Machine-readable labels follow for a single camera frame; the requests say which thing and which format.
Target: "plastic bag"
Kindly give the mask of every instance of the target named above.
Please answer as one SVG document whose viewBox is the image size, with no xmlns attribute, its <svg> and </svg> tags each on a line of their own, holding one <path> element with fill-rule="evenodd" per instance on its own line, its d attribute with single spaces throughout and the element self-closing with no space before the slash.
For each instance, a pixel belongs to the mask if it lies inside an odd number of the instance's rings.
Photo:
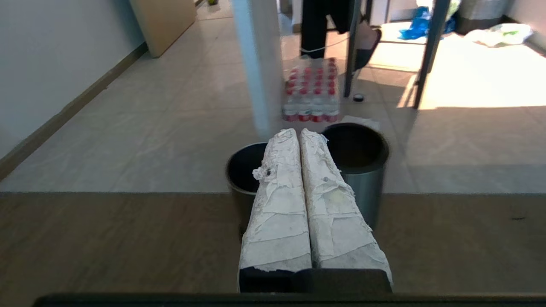
<svg viewBox="0 0 546 307">
<path fill-rule="evenodd" d="M 409 39 L 418 39 L 420 37 L 426 36 L 429 34 L 430 11 L 428 7 L 419 7 L 417 9 L 417 15 L 413 18 L 411 26 L 409 29 L 400 30 L 400 39 L 409 40 Z M 451 33 L 455 30 L 455 19 L 451 17 L 446 22 L 446 28 L 444 29 L 444 34 Z"/>
<path fill-rule="evenodd" d="M 470 31 L 465 35 L 465 39 L 495 47 L 501 43 L 507 45 L 522 44 L 531 34 L 533 34 L 533 30 L 529 25 L 502 23 L 487 30 Z"/>
</svg>

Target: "white paper towel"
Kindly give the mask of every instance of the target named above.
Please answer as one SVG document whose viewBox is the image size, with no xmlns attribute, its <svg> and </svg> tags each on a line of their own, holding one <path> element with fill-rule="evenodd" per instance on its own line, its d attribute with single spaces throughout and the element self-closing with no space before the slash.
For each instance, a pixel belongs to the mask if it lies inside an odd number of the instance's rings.
<svg viewBox="0 0 546 307">
<path fill-rule="evenodd" d="M 281 130 L 268 142 L 239 268 L 300 271 L 311 268 L 311 247 L 301 179 L 300 147 L 294 129 Z"/>
<path fill-rule="evenodd" d="M 362 218 L 321 134 L 303 129 L 301 167 L 307 198 L 311 256 L 318 268 L 382 269 L 389 263 Z"/>
</svg>

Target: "baseboard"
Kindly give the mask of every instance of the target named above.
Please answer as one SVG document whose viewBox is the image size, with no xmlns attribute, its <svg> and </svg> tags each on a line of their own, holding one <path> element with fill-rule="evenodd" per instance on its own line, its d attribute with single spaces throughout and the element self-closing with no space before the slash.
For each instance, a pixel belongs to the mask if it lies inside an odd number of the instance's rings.
<svg viewBox="0 0 546 307">
<path fill-rule="evenodd" d="M 50 118 L 45 124 L 20 142 L 7 155 L 0 159 L 0 181 L 6 178 L 13 170 L 28 158 L 38 147 L 47 141 L 78 111 L 93 100 L 121 73 L 129 68 L 139 57 L 148 50 L 146 43 L 142 43 L 133 52 L 121 60 L 114 68 L 105 73 L 82 94 L 66 105 L 57 115 Z"/>
</svg>

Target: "small black object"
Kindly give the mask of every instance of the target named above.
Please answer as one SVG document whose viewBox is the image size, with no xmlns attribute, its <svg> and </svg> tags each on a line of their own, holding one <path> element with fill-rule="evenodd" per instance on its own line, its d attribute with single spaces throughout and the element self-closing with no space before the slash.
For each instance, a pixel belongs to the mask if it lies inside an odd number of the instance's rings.
<svg viewBox="0 0 546 307">
<path fill-rule="evenodd" d="M 364 101 L 364 95 L 362 95 L 362 94 L 353 95 L 353 101 L 363 102 Z"/>
</svg>

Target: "black pants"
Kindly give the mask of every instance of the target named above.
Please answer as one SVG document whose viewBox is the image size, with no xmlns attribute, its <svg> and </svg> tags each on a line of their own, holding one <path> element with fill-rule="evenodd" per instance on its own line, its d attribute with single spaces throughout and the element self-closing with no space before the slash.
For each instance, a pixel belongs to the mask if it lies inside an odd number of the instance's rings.
<svg viewBox="0 0 546 307">
<path fill-rule="evenodd" d="M 304 0 L 301 21 L 301 47 L 305 50 L 315 50 L 326 46 L 327 20 L 330 15 L 337 31 L 343 34 L 351 26 L 351 0 Z M 305 52 L 312 58 L 324 57 L 324 49 Z"/>
</svg>

